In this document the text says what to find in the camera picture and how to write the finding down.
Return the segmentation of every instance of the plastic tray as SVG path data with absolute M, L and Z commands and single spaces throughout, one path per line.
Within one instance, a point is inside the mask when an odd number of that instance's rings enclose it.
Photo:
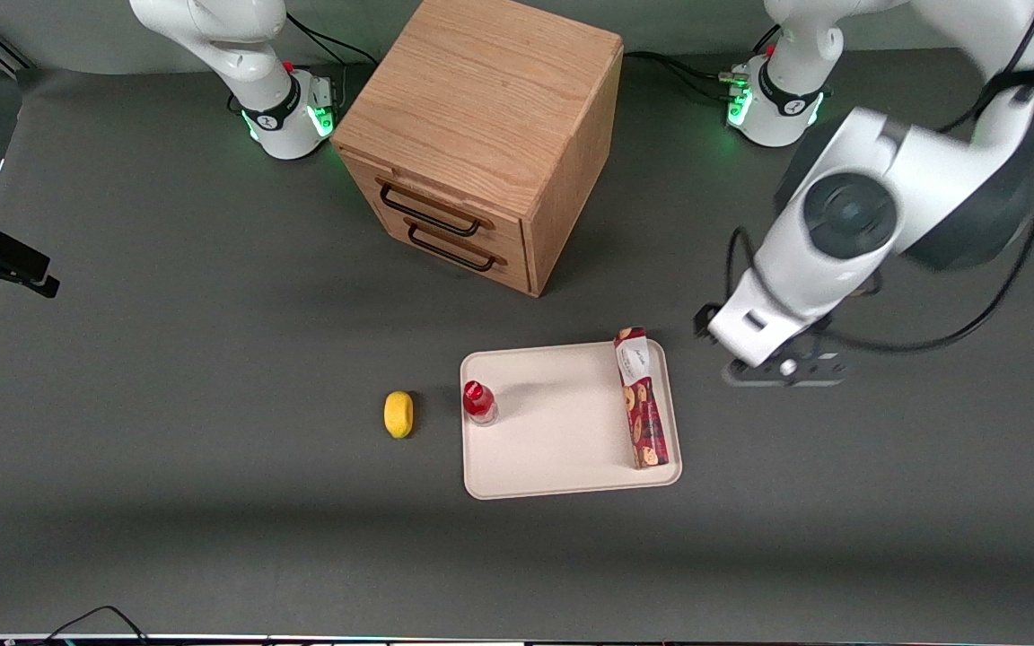
M 629 421 L 612 342 L 478 351 L 460 364 L 460 383 L 496 394 L 500 414 L 477 426 L 462 411 L 465 488 L 474 498 L 671 486 L 680 445 L 664 348 L 649 339 L 652 390 L 669 463 L 633 466 Z

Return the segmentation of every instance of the red cookie box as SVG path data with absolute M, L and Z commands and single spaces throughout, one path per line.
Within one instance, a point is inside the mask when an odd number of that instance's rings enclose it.
M 629 414 L 633 461 L 637 469 L 668 465 L 669 448 L 664 441 L 661 413 L 657 411 L 657 397 L 652 394 L 649 344 L 644 328 L 625 328 L 616 334 L 612 346 L 620 372 L 625 411 Z

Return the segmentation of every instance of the green led light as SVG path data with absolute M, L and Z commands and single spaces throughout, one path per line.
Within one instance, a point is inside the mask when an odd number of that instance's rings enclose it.
M 813 106 L 813 116 L 808 118 L 808 124 L 810 126 L 816 123 L 817 115 L 820 114 L 820 103 L 824 102 L 824 92 L 820 92 L 820 96 L 816 98 L 816 105 Z
M 733 105 L 729 107 L 729 123 L 734 126 L 744 123 L 744 115 L 748 114 L 748 106 L 752 104 L 752 90 L 744 89 L 739 97 L 733 99 Z
M 254 124 L 250 123 L 248 116 L 246 116 L 246 111 L 242 111 L 242 121 L 245 121 L 246 127 L 249 127 L 249 137 L 257 142 L 257 132 L 254 131 Z
M 306 105 L 305 112 L 307 112 L 309 118 L 313 119 L 313 127 L 316 128 L 316 133 L 322 136 L 329 136 L 333 132 L 333 111 L 331 107 Z

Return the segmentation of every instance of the gray table surface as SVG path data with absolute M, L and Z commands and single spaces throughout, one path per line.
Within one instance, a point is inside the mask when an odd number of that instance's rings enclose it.
M 936 126 L 976 78 L 861 53 L 833 85 L 825 119 Z M 212 74 L 30 79 L 0 228 L 63 288 L 0 283 L 0 633 L 115 604 L 151 633 L 1034 643 L 1034 257 L 956 347 L 736 390 L 690 319 L 792 151 L 648 61 L 541 300 L 391 241 L 331 148 L 267 159 L 224 97 Z M 888 262 L 840 324 L 947 331 L 1009 263 Z M 470 498 L 460 360 L 630 324 L 668 351 L 680 481 Z M 419 394 L 406 441 L 381 425 L 397 389 Z

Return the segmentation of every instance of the drawer handle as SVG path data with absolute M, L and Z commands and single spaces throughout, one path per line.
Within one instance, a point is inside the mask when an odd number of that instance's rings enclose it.
M 447 250 L 444 250 L 442 247 L 433 246 L 431 244 L 428 244 L 428 242 L 426 242 L 426 241 L 420 241 L 418 239 L 418 237 L 414 236 L 414 234 L 416 234 L 416 233 L 418 233 L 418 225 L 410 224 L 409 225 L 409 242 L 414 242 L 415 245 L 418 245 L 419 247 L 422 247 L 422 249 L 430 250 L 430 252 L 438 254 L 438 256 L 442 256 L 442 257 L 446 258 L 447 260 L 456 262 L 457 265 L 464 267 L 464 269 L 472 269 L 473 271 L 480 271 L 480 273 L 484 274 L 484 273 L 486 273 L 486 271 L 488 271 L 489 269 L 492 268 L 494 262 L 497 262 L 497 258 L 492 257 L 492 255 L 491 255 L 491 256 L 489 256 L 489 260 L 486 262 L 485 265 L 477 265 L 476 262 L 465 260 L 465 258 L 460 257 L 459 255 L 447 252 Z
M 473 224 L 468 226 L 468 228 L 456 228 L 456 226 L 454 226 L 453 224 L 446 224 L 444 221 L 438 220 L 438 218 L 427 216 L 424 213 L 419 212 L 419 210 L 415 208 L 407 208 L 405 205 L 401 204 L 401 202 L 391 201 L 390 191 L 392 189 L 393 187 L 391 187 L 391 185 L 389 184 L 382 185 L 382 202 L 384 202 L 388 208 L 399 210 L 399 212 L 405 215 L 409 215 L 418 218 L 418 220 L 425 221 L 426 224 L 432 224 L 437 228 L 442 228 L 443 232 L 448 232 L 453 234 L 454 236 L 460 236 L 462 238 L 468 238 L 473 236 L 473 234 L 477 234 L 478 227 L 481 226 L 480 221 L 477 220 L 473 221 Z

